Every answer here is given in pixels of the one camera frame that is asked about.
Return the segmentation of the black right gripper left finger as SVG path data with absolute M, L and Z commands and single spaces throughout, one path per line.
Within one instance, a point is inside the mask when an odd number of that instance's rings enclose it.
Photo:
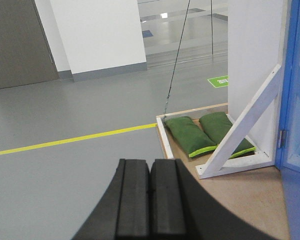
M 148 240 L 149 168 L 143 159 L 120 159 L 105 193 L 74 240 Z

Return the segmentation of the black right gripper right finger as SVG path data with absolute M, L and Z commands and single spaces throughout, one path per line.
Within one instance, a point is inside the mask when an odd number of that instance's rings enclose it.
M 210 195 L 180 159 L 156 159 L 150 172 L 155 240 L 271 240 Z

